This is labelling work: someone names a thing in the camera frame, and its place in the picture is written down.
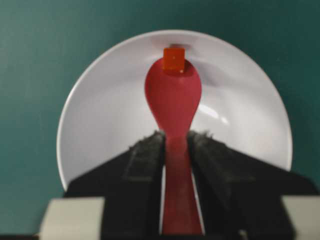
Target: red spoon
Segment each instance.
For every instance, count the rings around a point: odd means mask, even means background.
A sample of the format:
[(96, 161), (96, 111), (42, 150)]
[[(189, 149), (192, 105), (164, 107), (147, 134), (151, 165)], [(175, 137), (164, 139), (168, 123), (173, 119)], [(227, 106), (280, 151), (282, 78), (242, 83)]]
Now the red spoon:
[(186, 138), (200, 101), (201, 81), (185, 60), (184, 49), (179, 49), (166, 48), (164, 57), (151, 66), (145, 96), (166, 136), (162, 233), (201, 235)]

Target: small orange block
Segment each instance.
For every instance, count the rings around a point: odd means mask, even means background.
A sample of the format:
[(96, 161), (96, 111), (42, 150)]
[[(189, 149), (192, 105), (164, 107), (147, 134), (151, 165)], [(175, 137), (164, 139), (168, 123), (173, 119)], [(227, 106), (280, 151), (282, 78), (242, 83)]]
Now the small orange block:
[(185, 70), (185, 49), (167, 47), (163, 50), (163, 70), (170, 73), (183, 73)]

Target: white plate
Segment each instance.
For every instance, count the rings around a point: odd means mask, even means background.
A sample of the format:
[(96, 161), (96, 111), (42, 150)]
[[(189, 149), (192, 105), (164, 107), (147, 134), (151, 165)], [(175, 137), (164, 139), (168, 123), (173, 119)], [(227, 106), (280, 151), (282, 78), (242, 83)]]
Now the white plate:
[(64, 105), (57, 133), (63, 187), (75, 177), (124, 152), (157, 129), (144, 82), (148, 69), (170, 45), (202, 81), (191, 129), (289, 170), (292, 135), (284, 104), (264, 71), (231, 44), (203, 33), (163, 30), (130, 38), (106, 51), (82, 74)]

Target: green background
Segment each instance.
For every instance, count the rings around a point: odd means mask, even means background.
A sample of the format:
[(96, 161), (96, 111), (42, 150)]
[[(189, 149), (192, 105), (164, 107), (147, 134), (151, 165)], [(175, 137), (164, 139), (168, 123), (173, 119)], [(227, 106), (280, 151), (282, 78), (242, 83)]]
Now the green background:
[(58, 120), (80, 74), (154, 30), (204, 32), (252, 57), (286, 106), (293, 170), (320, 186), (319, 23), (317, 0), (0, 0), (0, 234), (37, 232), (62, 195)]

